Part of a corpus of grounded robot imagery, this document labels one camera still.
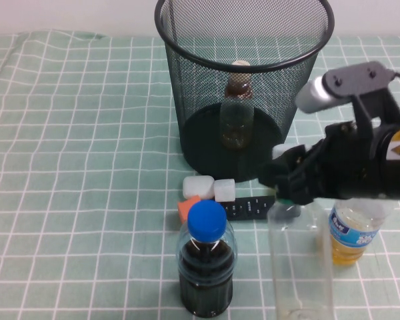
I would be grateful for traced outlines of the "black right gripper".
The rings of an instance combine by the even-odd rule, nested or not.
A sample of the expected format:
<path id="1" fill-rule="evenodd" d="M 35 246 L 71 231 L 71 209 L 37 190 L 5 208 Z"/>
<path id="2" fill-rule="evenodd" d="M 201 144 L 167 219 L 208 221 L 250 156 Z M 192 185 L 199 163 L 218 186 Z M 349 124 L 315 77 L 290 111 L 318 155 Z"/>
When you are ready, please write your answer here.
<path id="1" fill-rule="evenodd" d="M 276 198 L 292 203 L 312 203 L 315 198 L 374 199 L 370 146 L 371 140 L 358 137 L 354 122 L 328 125 L 325 138 L 313 145 L 277 145 L 276 160 L 258 169 L 258 180 L 274 189 Z M 288 164 L 298 159 L 306 161 L 306 169 Z"/>

